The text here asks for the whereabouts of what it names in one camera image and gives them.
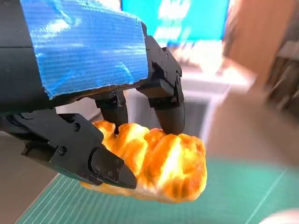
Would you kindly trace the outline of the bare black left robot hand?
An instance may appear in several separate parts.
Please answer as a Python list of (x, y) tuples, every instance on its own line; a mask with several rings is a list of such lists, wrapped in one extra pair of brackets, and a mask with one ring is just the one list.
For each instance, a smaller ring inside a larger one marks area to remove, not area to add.
[(182, 69), (137, 17), (93, 0), (0, 3), (0, 129), (22, 154), (70, 178), (135, 189), (136, 177), (103, 133), (58, 106), (91, 98), (103, 118), (128, 122), (124, 90), (144, 94), (161, 128), (185, 126)]

